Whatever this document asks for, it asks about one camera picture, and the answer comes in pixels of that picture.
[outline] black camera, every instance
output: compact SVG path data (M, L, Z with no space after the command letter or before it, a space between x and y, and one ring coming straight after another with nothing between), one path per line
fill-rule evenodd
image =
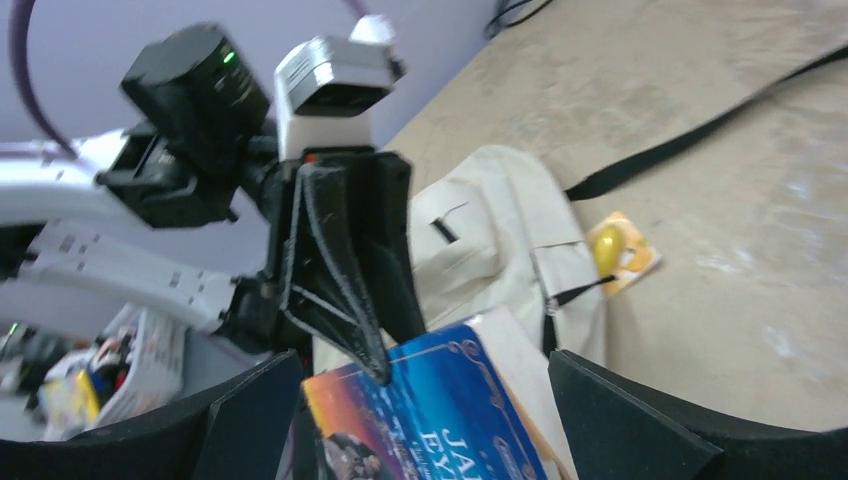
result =
M121 89L146 121L98 183L153 228L234 220L245 151L270 101L223 28L199 23L147 45Z

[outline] blue book cover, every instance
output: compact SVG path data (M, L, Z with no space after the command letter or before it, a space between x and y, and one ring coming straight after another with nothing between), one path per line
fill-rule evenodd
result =
M370 479L545 478L482 342L459 324L389 351L381 387L348 365L306 380L304 396L330 476Z

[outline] black cable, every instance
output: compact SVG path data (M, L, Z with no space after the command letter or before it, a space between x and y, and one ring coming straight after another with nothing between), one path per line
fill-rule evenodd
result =
M12 14L9 16L9 61L18 95L24 104L30 118L48 138L59 144L62 150L76 158L76 152L71 142L65 139L47 119L32 85L29 72L29 23L35 0L13 0Z
M541 12L542 9L544 9L553 2L553 0L545 0L544 2L542 2L541 5L533 9L533 11L524 15L518 20L507 22L506 20L504 20L504 17L506 17L509 12L517 8L523 7L524 5L527 5L533 0L518 0L512 5L509 4L509 1L510 0L497 0L498 3L495 6L495 16L494 18L492 18L492 20L489 21L488 24L486 24L486 28L484 30L484 35L486 35L487 39L491 40L507 28L517 27L518 25L521 25L527 20L530 20L531 18L535 17L536 14Z

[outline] table surface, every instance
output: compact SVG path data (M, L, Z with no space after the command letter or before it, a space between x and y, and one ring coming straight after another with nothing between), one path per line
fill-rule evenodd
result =
M555 0L389 147L415 191L490 143L534 152L568 186L835 48L846 23L844 0ZM613 370L756 421L848 424L846 67L576 205L586 229L622 210L664 254L610 301Z

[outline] yellow object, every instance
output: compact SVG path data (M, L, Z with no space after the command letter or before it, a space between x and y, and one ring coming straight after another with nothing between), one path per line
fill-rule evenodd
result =
M624 252L624 234L621 230L615 224L602 228L592 245L595 266L598 267L598 275L601 278L610 275L618 267L622 252Z
M100 413L100 401L84 370L42 385L39 400L50 425L59 430L90 425Z
M659 263L662 255L621 212L615 212L599 223L588 235L589 245L598 275L614 275L612 282L603 285L611 297L648 273Z

